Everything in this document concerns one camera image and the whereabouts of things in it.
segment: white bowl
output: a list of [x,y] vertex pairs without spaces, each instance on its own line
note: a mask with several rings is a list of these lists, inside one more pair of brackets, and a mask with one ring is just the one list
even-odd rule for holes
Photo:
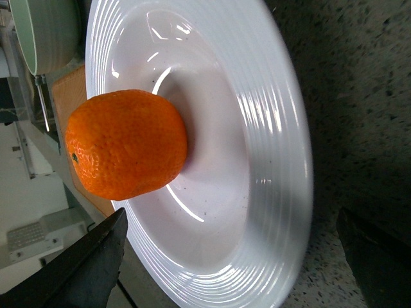
[[313,175],[304,103],[265,3],[95,0],[85,55],[88,98],[147,90],[186,124],[178,177],[113,201],[147,271],[181,308],[279,307],[308,242]]
[[28,69],[46,74],[67,64],[80,40],[80,15],[73,0],[10,0],[17,37]]

